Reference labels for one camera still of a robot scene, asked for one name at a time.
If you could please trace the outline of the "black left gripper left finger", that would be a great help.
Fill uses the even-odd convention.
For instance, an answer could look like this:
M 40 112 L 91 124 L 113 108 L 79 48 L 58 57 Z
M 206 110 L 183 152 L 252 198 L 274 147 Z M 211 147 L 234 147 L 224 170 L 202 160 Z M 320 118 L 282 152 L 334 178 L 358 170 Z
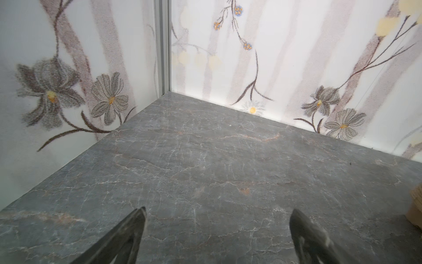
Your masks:
M 146 224 L 146 208 L 135 209 L 72 263 L 134 264 Z

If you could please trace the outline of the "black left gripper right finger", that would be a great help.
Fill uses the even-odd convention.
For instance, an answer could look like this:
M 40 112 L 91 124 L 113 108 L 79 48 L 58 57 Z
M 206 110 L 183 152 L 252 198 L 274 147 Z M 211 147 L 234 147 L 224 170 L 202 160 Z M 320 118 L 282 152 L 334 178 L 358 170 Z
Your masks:
M 300 264 L 357 264 L 358 261 L 335 243 L 328 232 L 299 209 L 293 209 L 290 233 Z

